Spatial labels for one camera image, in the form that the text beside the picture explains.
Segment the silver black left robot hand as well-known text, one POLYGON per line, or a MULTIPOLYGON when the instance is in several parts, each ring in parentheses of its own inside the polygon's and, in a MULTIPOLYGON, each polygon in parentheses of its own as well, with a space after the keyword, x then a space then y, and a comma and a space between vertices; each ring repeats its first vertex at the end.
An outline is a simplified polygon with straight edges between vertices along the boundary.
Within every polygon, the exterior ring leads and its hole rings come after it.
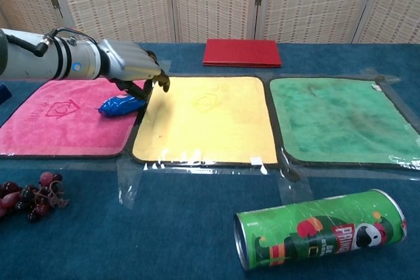
POLYGON ((102 55, 100 75, 139 100, 147 100, 154 84, 169 91, 170 78, 152 51, 126 41, 105 39, 98 45, 102 55))

